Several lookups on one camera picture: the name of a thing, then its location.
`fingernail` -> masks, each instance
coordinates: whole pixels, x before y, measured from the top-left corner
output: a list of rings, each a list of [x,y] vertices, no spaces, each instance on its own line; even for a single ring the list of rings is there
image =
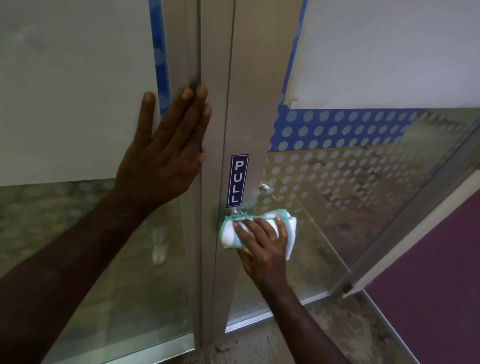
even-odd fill
[[[210,105],[206,105],[206,106],[204,107],[204,112],[203,112],[203,114],[204,114],[205,116],[209,116],[209,115],[212,114],[212,108],[210,107]]]
[[[183,93],[181,94],[181,98],[184,100],[190,100],[193,96],[193,91],[191,88],[187,87],[186,89],[183,90]]]
[[[207,88],[203,85],[198,85],[197,86],[197,96],[198,97],[206,97],[207,96]]]
[[[152,92],[147,91],[144,94],[144,99],[148,103],[153,102],[155,100],[155,95]]]

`white paper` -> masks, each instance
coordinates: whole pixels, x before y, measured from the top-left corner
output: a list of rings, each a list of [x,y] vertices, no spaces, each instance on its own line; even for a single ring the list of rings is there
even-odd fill
[[[309,0],[285,104],[480,106],[480,1]]]
[[[0,185],[114,177],[147,90],[148,1],[0,2]]]

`right arm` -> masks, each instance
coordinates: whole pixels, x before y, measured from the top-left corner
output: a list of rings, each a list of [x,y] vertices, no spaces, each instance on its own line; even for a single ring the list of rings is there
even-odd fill
[[[297,364],[349,364],[348,359],[318,326],[287,283],[285,248],[287,229],[277,217],[278,236],[262,218],[238,223],[234,229],[251,254],[238,250],[243,268],[272,310],[280,331]]]

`glass pane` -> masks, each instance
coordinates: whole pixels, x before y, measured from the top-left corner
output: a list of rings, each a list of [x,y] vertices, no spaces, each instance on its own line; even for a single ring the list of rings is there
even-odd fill
[[[300,298],[328,290],[478,125],[480,109],[289,110],[278,119],[255,214],[298,219],[288,280]],[[230,323],[267,307],[242,271]]]
[[[96,180],[0,187],[0,275],[76,223],[113,184]],[[89,353],[76,362],[101,363],[191,332],[185,265],[176,199],[131,236],[44,362]]]

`blue polka dot film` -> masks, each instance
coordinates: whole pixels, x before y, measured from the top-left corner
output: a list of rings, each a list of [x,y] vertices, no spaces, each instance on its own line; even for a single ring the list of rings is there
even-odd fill
[[[396,143],[423,109],[289,109],[283,105],[307,0],[288,60],[269,152]]]
[[[164,115],[170,104],[168,86],[167,54],[163,28],[163,15],[160,0],[149,0],[150,24],[152,27],[153,48],[155,57],[156,84],[158,88],[158,105],[160,114]]]

